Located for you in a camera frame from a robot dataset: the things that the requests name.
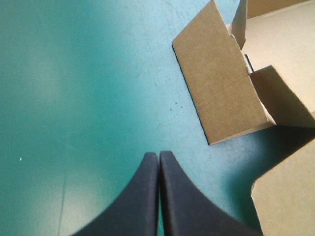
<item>open cardboard box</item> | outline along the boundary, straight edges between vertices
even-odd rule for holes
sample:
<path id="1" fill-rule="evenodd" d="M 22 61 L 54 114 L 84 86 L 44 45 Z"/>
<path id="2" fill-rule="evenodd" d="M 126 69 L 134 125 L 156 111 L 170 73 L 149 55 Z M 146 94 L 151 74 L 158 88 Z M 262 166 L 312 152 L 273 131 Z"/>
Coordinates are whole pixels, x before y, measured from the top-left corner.
<path id="1" fill-rule="evenodd" d="M 173 48 L 208 142 L 315 128 L 315 0 L 241 0 L 227 26 L 211 1 Z M 314 157 L 312 141 L 256 181 L 265 235 L 315 235 Z"/>

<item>brown cardboard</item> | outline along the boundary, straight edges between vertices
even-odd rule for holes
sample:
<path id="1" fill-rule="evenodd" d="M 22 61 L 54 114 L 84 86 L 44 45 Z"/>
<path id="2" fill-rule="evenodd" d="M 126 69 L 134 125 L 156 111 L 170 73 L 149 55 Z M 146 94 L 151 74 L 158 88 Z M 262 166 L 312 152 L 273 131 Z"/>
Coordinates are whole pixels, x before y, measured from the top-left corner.
<path id="1" fill-rule="evenodd" d="M 173 48 L 210 143 L 274 125 L 214 1 L 174 39 Z"/>
<path id="2" fill-rule="evenodd" d="M 314 22 L 315 0 L 241 0 L 225 27 L 211 1 L 174 39 L 210 143 L 274 124 L 315 128 Z M 264 235 L 315 235 L 314 157 L 315 140 L 255 182 Z"/>
<path id="3" fill-rule="evenodd" d="M 235 13 L 235 17 L 231 24 L 231 34 L 234 35 L 238 46 L 242 49 L 245 43 L 246 34 L 246 20 L 247 20 L 247 1 L 240 0 L 240 4 Z"/>
<path id="4" fill-rule="evenodd" d="M 248 18 L 260 16 L 307 0 L 249 0 Z"/>
<path id="5" fill-rule="evenodd" d="M 314 236 L 315 140 L 265 173 L 252 199 L 265 236 Z"/>
<path id="6" fill-rule="evenodd" d="M 315 0 L 311 0 L 248 19 L 243 47 L 254 70 L 272 65 L 313 115 L 314 42 Z"/>
<path id="7" fill-rule="evenodd" d="M 269 3 L 272 6 L 267 6 L 250 0 L 248 13 L 251 16 L 253 12 L 258 14 L 254 11 L 254 2 L 261 12 L 290 7 L 246 21 L 247 1 L 241 0 L 232 24 L 226 27 L 215 2 L 211 1 L 173 41 L 174 51 L 211 144 L 276 124 L 273 115 L 269 114 L 273 101 L 268 104 L 261 102 L 249 79 L 249 62 L 240 51 L 243 45 L 242 51 L 255 70 L 272 65 L 287 85 L 287 91 L 296 94 L 290 98 L 299 102 L 292 105 L 290 100 L 283 101 L 285 107 L 303 110 L 307 114 L 305 119 L 309 119 L 308 113 L 313 113 L 313 120 L 296 122 L 293 114 L 287 116 L 287 112 L 273 112 L 278 115 L 276 120 L 279 124 L 313 126 L 315 46 L 310 42 L 315 41 L 315 14 L 312 15 L 315 1 L 303 1 L 296 5 L 293 4 L 300 1 L 276 1 L 274 5 Z M 299 43 L 297 40 L 301 37 L 303 39 Z"/>
<path id="8" fill-rule="evenodd" d="M 278 125 L 315 128 L 315 119 L 273 66 L 251 74 L 251 80 L 269 114 Z"/>

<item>cardboard flap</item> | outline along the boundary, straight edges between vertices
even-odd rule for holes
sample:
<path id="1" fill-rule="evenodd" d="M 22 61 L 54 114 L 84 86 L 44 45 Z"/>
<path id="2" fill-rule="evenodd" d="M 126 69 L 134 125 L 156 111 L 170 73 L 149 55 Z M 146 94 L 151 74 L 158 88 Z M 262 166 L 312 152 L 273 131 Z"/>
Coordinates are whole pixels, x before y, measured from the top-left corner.
<path id="1" fill-rule="evenodd" d="M 248 18 L 279 10 L 308 0 L 248 0 Z"/>
<path id="2" fill-rule="evenodd" d="M 278 125 L 315 127 L 315 119 L 273 66 L 251 74 L 258 97 Z"/>
<path id="3" fill-rule="evenodd" d="M 254 183 L 252 199 L 264 235 L 314 235 L 314 155 L 315 140 Z"/>
<path id="4" fill-rule="evenodd" d="M 254 70 L 273 65 L 307 109 L 315 112 L 315 0 L 246 24 L 246 54 Z"/>
<path id="5" fill-rule="evenodd" d="M 173 48 L 210 143 L 270 123 L 214 1 L 174 39 Z"/>
<path id="6" fill-rule="evenodd" d="M 231 24 L 231 31 L 234 35 L 238 46 L 242 49 L 245 43 L 245 31 L 247 20 L 247 0 L 241 0 L 235 13 L 234 20 Z"/>

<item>green floor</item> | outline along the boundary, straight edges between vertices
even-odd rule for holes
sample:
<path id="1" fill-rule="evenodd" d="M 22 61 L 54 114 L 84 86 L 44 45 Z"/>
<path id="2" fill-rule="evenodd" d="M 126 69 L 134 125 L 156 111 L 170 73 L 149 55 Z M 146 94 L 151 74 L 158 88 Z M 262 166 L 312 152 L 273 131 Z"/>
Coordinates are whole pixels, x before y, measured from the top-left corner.
<path id="1" fill-rule="evenodd" d="M 75 232 L 146 151 L 164 149 L 206 196 L 259 228 L 251 184 L 308 130 L 207 145 L 171 47 L 206 2 L 0 2 L 1 236 Z M 229 23 L 238 1 L 217 3 Z"/>

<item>cardboard box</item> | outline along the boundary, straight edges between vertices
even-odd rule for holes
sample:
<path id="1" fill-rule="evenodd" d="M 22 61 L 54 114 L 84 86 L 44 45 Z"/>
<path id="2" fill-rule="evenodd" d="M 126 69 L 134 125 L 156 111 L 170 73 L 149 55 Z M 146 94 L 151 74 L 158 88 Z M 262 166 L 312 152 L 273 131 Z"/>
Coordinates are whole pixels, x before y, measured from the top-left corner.
<path id="1" fill-rule="evenodd" d="M 252 199 L 265 236 L 315 235 L 315 140 L 265 173 Z"/>
<path id="2" fill-rule="evenodd" d="M 241 0 L 228 26 L 211 1 L 173 48 L 208 142 L 315 128 L 315 0 Z M 314 158 L 312 140 L 253 185 L 264 235 L 315 235 Z"/>
<path id="3" fill-rule="evenodd" d="M 314 12 L 314 0 L 241 0 L 226 26 L 211 1 L 174 39 L 208 142 L 315 127 Z"/>

